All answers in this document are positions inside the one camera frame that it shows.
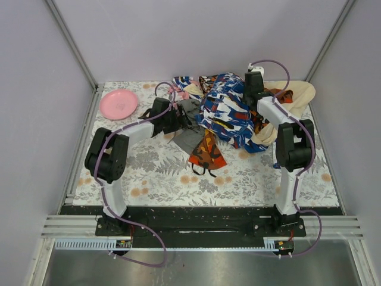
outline floral pattern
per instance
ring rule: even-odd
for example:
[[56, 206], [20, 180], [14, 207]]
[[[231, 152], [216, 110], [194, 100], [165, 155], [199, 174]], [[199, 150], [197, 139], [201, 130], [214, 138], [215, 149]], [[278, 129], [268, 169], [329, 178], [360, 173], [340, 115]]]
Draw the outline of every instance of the floral pattern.
[[[115, 89], [129, 89], [136, 93], [136, 111], [124, 120], [112, 121], [98, 111], [93, 134], [100, 127], [116, 130], [134, 122], [152, 106], [154, 88], [158, 82], [107, 82], [102, 96]], [[166, 96], [166, 86], [158, 89]], [[302, 118], [313, 120], [307, 107]], [[335, 187], [318, 134], [316, 160], [305, 175], [299, 204], [301, 206], [338, 206]], [[214, 170], [214, 178], [206, 173], [197, 176], [188, 163], [189, 155], [171, 141], [173, 134], [163, 133], [134, 145], [127, 155], [127, 167], [122, 176], [126, 203], [131, 206], [272, 206], [279, 193], [280, 170], [274, 169], [274, 146], [261, 153], [249, 154], [243, 148], [234, 149], [226, 142], [217, 145], [227, 166]], [[102, 204], [99, 185], [82, 168], [76, 195], [77, 206]]]

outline white wall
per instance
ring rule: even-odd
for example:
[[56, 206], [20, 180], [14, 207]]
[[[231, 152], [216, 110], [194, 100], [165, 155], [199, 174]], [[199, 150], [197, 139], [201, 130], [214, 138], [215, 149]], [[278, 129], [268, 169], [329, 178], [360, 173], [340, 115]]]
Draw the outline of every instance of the white wall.
[[[346, 0], [56, 0], [98, 82], [243, 75], [271, 58], [305, 79]], [[284, 72], [268, 64], [266, 79]]]
[[358, 1], [312, 79], [313, 109], [349, 214], [381, 273], [381, 2]]
[[0, 284], [22, 285], [57, 211], [91, 89], [42, 0], [1, 1]]

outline beige cloth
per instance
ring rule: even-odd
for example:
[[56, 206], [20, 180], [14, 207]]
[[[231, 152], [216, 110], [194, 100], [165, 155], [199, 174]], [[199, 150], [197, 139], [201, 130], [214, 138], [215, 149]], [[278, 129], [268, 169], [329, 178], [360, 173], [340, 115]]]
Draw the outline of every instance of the beige cloth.
[[[281, 82], [265, 82], [264, 87], [268, 89], [277, 88], [283, 89], [286, 81]], [[315, 88], [309, 82], [303, 82], [301, 80], [290, 81], [287, 89], [293, 91], [292, 103], [284, 103], [285, 109], [290, 111], [293, 115], [301, 117], [308, 103], [315, 97]], [[268, 124], [258, 134], [254, 134], [251, 140], [256, 144], [262, 144], [269, 146], [277, 138], [277, 130], [273, 125]]]

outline purple cable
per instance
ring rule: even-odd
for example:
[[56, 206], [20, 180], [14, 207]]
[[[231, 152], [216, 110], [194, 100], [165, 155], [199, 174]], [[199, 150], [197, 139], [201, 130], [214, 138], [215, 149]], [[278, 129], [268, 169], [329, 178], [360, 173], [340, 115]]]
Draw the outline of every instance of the purple cable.
[[283, 64], [281, 64], [280, 62], [275, 61], [275, 60], [261, 60], [261, 61], [254, 61], [253, 63], [251, 63], [251, 65], [254, 66], [254, 65], [259, 64], [259, 63], [267, 63], [267, 62], [269, 62], [269, 63], [275, 63], [275, 64], [281, 66], [281, 67], [285, 70], [285, 72], [286, 72], [286, 74], [287, 74], [287, 83], [286, 83], [285, 87], [284, 87], [281, 91], [277, 92], [277, 93], [274, 95], [274, 97], [273, 97], [273, 104], [274, 104], [274, 105], [275, 105], [275, 106], [276, 106], [276, 107], [277, 107], [277, 108], [278, 108], [278, 109], [279, 109], [285, 116], [287, 116], [287, 117], [290, 118], [293, 122], [295, 122], [297, 125], [299, 125], [299, 127], [305, 132], [305, 134], [306, 134], [306, 136], [307, 136], [307, 138], [308, 138], [308, 140], [310, 141], [310, 144], [311, 144], [311, 161], [310, 161], [310, 163], [308, 164], [307, 167], [305, 167], [305, 168], [304, 168], [303, 170], [301, 170], [298, 174], [296, 174], [295, 185], [293, 186], [292, 201], [293, 201], [293, 204], [294, 204], [294, 206], [295, 206], [295, 208], [296, 208], [296, 210], [297, 210], [298, 212], [300, 212], [300, 213], [312, 213], [313, 215], [316, 216], [316, 218], [317, 218], [317, 220], [318, 220], [318, 222], [319, 222], [319, 233], [318, 233], [318, 236], [317, 236], [315, 242], [314, 242], [308, 249], [306, 249], [306, 250], [304, 250], [304, 251], [302, 251], [302, 252], [300, 252], [300, 253], [297, 253], [297, 254], [293, 254], [293, 255], [292, 255], [293, 257], [298, 257], [298, 256], [302, 256], [302, 255], [304, 255], [304, 254], [310, 252], [311, 250], [313, 250], [313, 249], [316, 247], [317, 243], [318, 243], [319, 240], [320, 240], [321, 233], [322, 233], [322, 231], [323, 231], [323, 225], [322, 225], [321, 218], [320, 218], [320, 216], [318, 215], [318, 213], [315, 212], [314, 210], [301, 210], [301, 209], [298, 207], [298, 205], [296, 204], [296, 193], [297, 193], [297, 190], [298, 190], [299, 176], [300, 176], [301, 174], [303, 174], [304, 172], [306, 172], [306, 171], [312, 166], [312, 164], [314, 163], [314, 159], [315, 159], [315, 144], [314, 144], [314, 141], [313, 141], [313, 139], [312, 139], [311, 134], [307, 131], [307, 129], [303, 126], [303, 124], [300, 123], [299, 120], [297, 120], [297, 119], [294, 118], [293, 116], [290, 116], [289, 113], [288, 113], [286, 110], [283, 109], [282, 105], [278, 102], [278, 100], [276, 100], [276, 99], [277, 99], [277, 96], [280, 95], [282, 92], [284, 92], [284, 91], [286, 90], [286, 88], [288, 87], [289, 83], [290, 83], [290, 73], [288, 72], [287, 68], [286, 68]]
[[[165, 85], [169, 85], [169, 86], [172, 88], [172, 90], [174, 90], [171, 84], [169, 84], [169, 83], [167, 83], [167, 82], [161, 82], [161, 83], [159, 83], [159, 84], [156, 86], [156, 88], [155, 88], [155, 95], [156, 95], [156, 96], [157, 96], [157, 89], [158, 89], [158, 87], [159, 87], [160, 85], [164, 85], [164, 84], [165, 84]], [[137, 264], [140, 264], [140, 265], [143, 265], [143, 266], [148, 266], [148, 267], [163, 267], [163, 266], [167, 263], [168, 255], [167, 255], [167, 249], [166, 249], [166, 247], [165, 247], [164, 241], [163, 241], [163, 240], [161, 239], [161, 237], [160, 237], [160, 236], [159, 236], [153, 229], [151, 229], [150, 227], [148, 227], [148, 226], [146, 226], [146, 225], [143, 225], [143, 224], [141, 224], [141, 223], [138, 223], [138, 222], [133, 222], [133, 221], [131, 221], [131, 220], [123, 219], [122, 217], [118, 216], [118, 215], [117, 215], [117, 214], [110, 208], [110, 206], [109, 206], [108, 203], [107, 203], [107, 198], [106, 198], [106, 194], [105, 194], [105, 187], [104, 187], [104, 184], [103, 184], [103, 182], [101, 182], [101, 181], [98, 179], [98, 169], [99, 169], [99, 164], [100, 164], [100, 162], [101, 162], [102, 155], [103, 155], [104, 151], [106, 150], [106, 146], [108, 145], [109, 141], [111, 140], [111, 138], [112, 138], [115, 134], [117, 134], [117, 133], [119, 133], [119, 132], [121, 132], [121, 131], [123, 131], [123, 130], [126, 130], [127, 128], [130, 128], [130, 127], [132, 127], [132, 126], [135, 126], [135, 125], [138, 125], [138, 124], [142, 124], [142, 123], [145, 123], [145, 122], [149, 122], [149, 121], [151, 121], [151, 120], [154, 120], [154, 119], [156, 119], [156, 118], [159, 118], [159, 117], [163, 116], [164, 114], [166, 114], [166, 112], [168, 112], [168, 111], [172, 108], [172, 105], [173, 105], [173, 103], [174, 103], [174, 98], [175, 98], [175, 94], [174, 94], [174, 91], [173, 91], [172, 99], [171, 99], [171, 103], [170, 103], [170, 105], [168, 106], [168, 108], [167, 108], [166, 110], [164, 110], [162, 113], [160, 113], [160, 114], [158, 114], [158, 115], [156, 115], [156, 116], [154, 116], [154, 117], [151, 117], [151, 118], [148, 118], [148, 119], [144, 119], [144, 120], [139, 121], [139, 122], [134, 122], [134, 123], [125, 125], [125, 127], [120, 128], [120, 129], [114, 131], [113, 133], [111, 133], [110, 136], [107, 137], [106, 141], [104, 142], [104, 144], [103, 144], [103, 146], [102, 146], [102, 148], [101, 148], [101, 152], [99, 153], [99, 156], [98, 156], [98, 158], [96, 159], [96, 164], [95, 164], [95, 168], [94, 168], [94, 180], [95, 180], [98, 184], [100, 184], [100, 186], [101, 186], [102, 199], [103, 199], [104, 206], [107, 208], [107, 210], [108, 210], [108, 211], [109, 211], [115, 218], [117, 218], [118, 220], [121, 220], [122, 222], [129, 223], [129, 224], [131, 224], [131, 225], [140, 226], [141, 228], [145, 228], [145, 229], [147, 229], [149, 232], [151, 232], [151, 233], [158, 239], [158, 241], [160, 242], [160, 244], [161, 244], [161, 246], [162, 246], [162, 248], [163, 248], [163, 252], [164, 252], [164, 258], [163, 258], [163, 261], [162, 261], [161, 263], [159, 263], [159, 264], [150, 264], [150, 263], [145, 263], [145, 262], [137, 261], [137, 260], [135, 260], [135, 259], [131, 259], [131, 258], [128, 258], [128, 257], [117, 256], [117, 255], [115, 255], [115, 256], [117, 256], [117, 257], [119, 257], [119, 258], [121, 258], [121, 259], [123, 259], [123, 260], [127, 260], [127, 261], [130, 261], [130, 262], [135, 262], [135, 263], [137, 263]]]

